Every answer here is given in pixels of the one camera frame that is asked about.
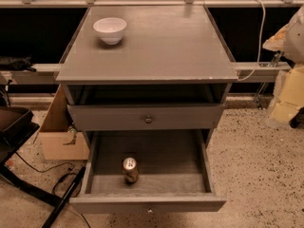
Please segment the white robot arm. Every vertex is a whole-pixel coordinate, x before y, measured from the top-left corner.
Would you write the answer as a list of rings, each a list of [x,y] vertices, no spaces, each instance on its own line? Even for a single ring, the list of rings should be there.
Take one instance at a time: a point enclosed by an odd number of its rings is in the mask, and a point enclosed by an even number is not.
[[[280,51],[294,63],[288,72],[277,75],[275,96],[268,108],[267,124],[278,128],[290,124],[304,108],[304,6],[262,47]]]

